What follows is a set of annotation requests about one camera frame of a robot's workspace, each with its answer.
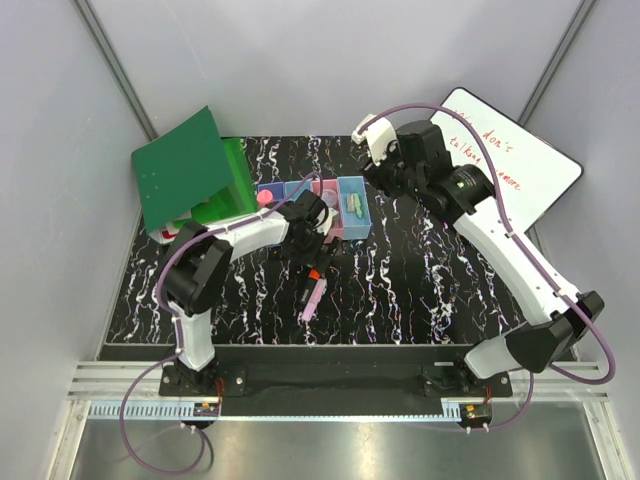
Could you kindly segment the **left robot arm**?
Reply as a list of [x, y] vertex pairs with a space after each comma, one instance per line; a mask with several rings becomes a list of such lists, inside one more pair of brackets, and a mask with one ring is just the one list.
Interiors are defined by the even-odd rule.
[[174, 365], [190, 393], [203, 396], [215, 386], [211, 312], [232, 262], [277, 247], [284, 259], [318, 270], [339, 245], [326, 242], [336, 215], [321, 196], [304, 190], [294, 201], [271, 202], [250, 215], [209, 227], [190, 221], [180, 229], [164, 257], [157, 298], [172, 317]]

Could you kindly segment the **pink highlighter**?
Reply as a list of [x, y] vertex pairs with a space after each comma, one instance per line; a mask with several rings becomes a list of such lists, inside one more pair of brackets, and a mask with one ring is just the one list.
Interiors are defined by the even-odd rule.
[[325, 291], [327, 281], [324, 278], [320, 278], [316, 281], [315, 286], [311, 290], [310, 296], [305, 304], [305, 308], [302, 312], [301, 319], [304, 322], [308, 322], [313, 317], [317, 305], [320, 302], [322, 295]]

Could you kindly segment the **purple plastic bin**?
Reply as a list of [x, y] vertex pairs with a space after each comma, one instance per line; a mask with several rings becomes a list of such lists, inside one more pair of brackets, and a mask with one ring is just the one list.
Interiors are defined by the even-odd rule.
[[[268, 210], [271, 204], [276, 204], [277, 202], [284, 199], [284, 184], [282, 182], [260, 185], [258, 187], [258, 192], [262, 189], [269, 189], [274, 195], [274, 201], [268, 204], [265, 208], [261, 208], [259, 205], [260, 212]], [[286, 225], [283, 217], [278, 213], [272, 213], [266, 216], [262, 220], [261, 225], [261, 233], [265, 237], [267, 246], [275, 246], [279, 244], [284, 238]]]

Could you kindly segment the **green stapler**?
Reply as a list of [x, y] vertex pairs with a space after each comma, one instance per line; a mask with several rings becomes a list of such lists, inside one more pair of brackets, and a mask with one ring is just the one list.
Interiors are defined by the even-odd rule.
[[358, 200], [358, 210], [357, 210], [357, 212], [355, 214], [356, 214], [356, 216], [358, 218], [362, 218], [363, 217], [363, 210], [362, 210], [362, 203], [361, 203], [361, 200], [360, 200], [360, 196], [357, 193], [353, 193], [353, 194], [356, 195], [356, 198]]

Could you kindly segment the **orange capped black highlighter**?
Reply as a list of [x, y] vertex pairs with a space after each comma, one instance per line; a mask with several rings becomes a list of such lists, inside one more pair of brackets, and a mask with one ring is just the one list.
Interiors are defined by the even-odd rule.
[[300, 296], [301, 304], [306, 304], [309, 301], [311, 294], [313, 293], [320, 279], [321, 279], [321, 274], [319, 273], [319, 271], [315, 268], [312, 268], [309, 271], [308, 276], [306, 277], [305, 283], [301, 291], [301, 296]]

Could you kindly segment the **grey glitter jar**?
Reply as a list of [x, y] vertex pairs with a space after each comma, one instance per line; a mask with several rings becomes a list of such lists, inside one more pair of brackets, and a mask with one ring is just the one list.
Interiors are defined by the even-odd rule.
[[338, 208], [339, 194], [337, 193], [336, 190], [333, 190], [330, 188], [324, 189], [322, 192], [321, 198], [329, 208], [333, 208], [333, 209]]

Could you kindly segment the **pink capped marker bottle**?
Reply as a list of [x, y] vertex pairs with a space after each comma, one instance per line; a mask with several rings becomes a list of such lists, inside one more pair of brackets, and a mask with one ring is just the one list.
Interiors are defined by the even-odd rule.
[[261, 208], [265, 208], [274, 201], [274, 195], [269, 189], [262, 189], [257, 193], [257, 202]]

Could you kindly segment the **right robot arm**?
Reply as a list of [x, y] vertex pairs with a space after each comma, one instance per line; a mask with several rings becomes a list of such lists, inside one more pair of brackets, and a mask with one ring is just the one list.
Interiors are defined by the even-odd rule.
[[500, 216], [493, 184], [475, 165], [453, 164], [441, 129], [428, 120], [396, 129], [382, 118], [352, 140], [365, 145], [361, 172], [389, 198], [408, 196], [452, 227], [483, 257], [513, 294], [524, 322], [472, 347], [454, 371], [466, 396], [486, 389], [490, 377], [522, 368], [541, 373], [577, 343], [604, 309], [595, 291], [566, 281]]

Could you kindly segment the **light blue plastic bin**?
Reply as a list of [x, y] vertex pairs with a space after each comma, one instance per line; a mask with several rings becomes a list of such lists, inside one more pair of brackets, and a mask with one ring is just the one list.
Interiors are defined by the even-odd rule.
[[312, 190], [312, 183], [312, 180], [306, 180], [305, 182], [302, 182], [301, 180], [285, 182], [284, 198], [286, 200], [295, 202], [304, 191]]

